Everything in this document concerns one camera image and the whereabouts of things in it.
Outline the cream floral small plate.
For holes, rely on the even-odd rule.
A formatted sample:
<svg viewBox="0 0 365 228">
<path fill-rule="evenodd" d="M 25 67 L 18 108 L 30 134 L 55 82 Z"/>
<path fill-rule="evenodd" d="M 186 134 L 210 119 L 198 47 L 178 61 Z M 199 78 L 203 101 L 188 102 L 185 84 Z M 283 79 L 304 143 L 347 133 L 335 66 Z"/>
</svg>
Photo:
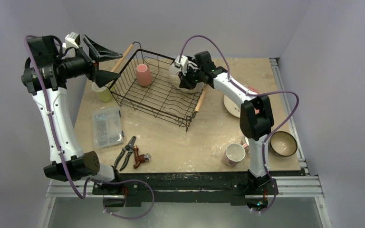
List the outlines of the cream floral small plate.
<svg viewBox="0 0 365 228">
<path fill-rule="evenodd" d="M 204 87 L 204 83 L 198 83 L 194 89 L 181 88 L 180 87 L 181 80 L 177 75 L 170 75 L 169 79 L 170 79 L 170 82 L 172 83 L 172 85 L 177 90 L 181 90 L 181 91 L 189 93 L 189 94 L 200 92 Z"/>
</svg>

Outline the black wire dish rack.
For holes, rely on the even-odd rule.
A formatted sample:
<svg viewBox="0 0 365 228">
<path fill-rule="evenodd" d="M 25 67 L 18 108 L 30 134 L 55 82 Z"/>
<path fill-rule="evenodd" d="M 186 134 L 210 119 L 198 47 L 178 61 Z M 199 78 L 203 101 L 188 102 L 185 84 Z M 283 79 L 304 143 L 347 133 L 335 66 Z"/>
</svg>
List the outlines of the black wire dish rack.
<svg viewBox="0 0 365 228">
<path fill-rule="evenodd" d="M 139 42 L 133 42 L 113 67 L 120 74 L 109 85 L 116 103 L 188 129 L 198 113 L 196 108 L 204 85 L 200 84 L 199 91 L 191 94 L 177 89 L 168 73 L 173 61 L 173 57 L 145 50 Z M 147 65 L 151 73 L 148 86 L 139 85 L 136 79 L 140 64 Z"/>
</svg>

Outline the pink rimmed large plate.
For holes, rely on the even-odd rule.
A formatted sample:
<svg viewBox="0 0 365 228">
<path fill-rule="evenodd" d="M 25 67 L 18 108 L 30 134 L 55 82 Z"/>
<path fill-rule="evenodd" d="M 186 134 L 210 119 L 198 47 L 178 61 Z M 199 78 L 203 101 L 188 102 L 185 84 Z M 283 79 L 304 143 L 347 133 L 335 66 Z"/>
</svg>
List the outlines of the pink rimmed large plate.
<svg viewBox="0 0 365 228">
<path fill-rule="evenodd" d="M 250 86 L 245 86 L 245 87 L 247 87 L 250 91 L 252 91 L 253 94 L 259 94 L 260 93 L 255 88 L 252 88 Z M 240 108 L 230 98 L 228 98 L 226 95 L 224 95 L 224 97 L 223 97 L 223 104 L 224 104 L 224 107 L 226 108 L 226 110 L 231 115 L 233 115 L 237 118 L 240 118 Z M 259 113 L 258 109 L 254 109 L 254 110 L 255 110 L 255 114 Z"/>
</svg>

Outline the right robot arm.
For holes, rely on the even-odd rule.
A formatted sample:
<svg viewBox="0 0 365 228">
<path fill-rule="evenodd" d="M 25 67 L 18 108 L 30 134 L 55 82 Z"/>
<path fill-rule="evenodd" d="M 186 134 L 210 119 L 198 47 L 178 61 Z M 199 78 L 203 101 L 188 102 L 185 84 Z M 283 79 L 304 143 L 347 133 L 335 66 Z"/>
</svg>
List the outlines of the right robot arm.
<svg viewBox="0 0 365 228">
<path fill-rule="evenodd" d="M 194 58 L 179 55 L 172 64 L 180 79 L 180 88 L 193 89 L 204 83 L 226 95 L 240 108 L 240 130 L 249 141 L 248 188 L 260 193 L 272 179 L 267 161 L 267 141 L 274 125 L 270 99 L 248 90 L 230 74 L 230 68 L 216 66 L 208 51 Z"/>
</svg>

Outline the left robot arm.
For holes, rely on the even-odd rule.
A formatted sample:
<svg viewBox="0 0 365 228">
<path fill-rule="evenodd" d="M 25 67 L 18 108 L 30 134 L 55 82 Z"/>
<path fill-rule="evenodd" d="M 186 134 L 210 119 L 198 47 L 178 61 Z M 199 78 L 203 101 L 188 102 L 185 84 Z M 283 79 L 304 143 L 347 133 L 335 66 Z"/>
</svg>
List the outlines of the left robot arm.
<svg viewBox="0 0 365 228">
<path fill-rule="evenodd" d="M 86 76 L 97 86 L 106 86 L 120 75 L 99 69 L 99 64 L 123 55 L 77 33 L 68 34 L 64 43 L 53 35 L 27 35 L 24 44 L 29 56 L 21 80 L 39 109 L 50 146 L 50 163 L 43 169 L 45 176 L 68 182 L 90 177 L 104 181 L 110 194 L 118 194 L 123 182 L 115 176 L 114 168 L 100 163 L 96 152 L 84 152 L 77 141 L 66 83 Z"/>
</svg>

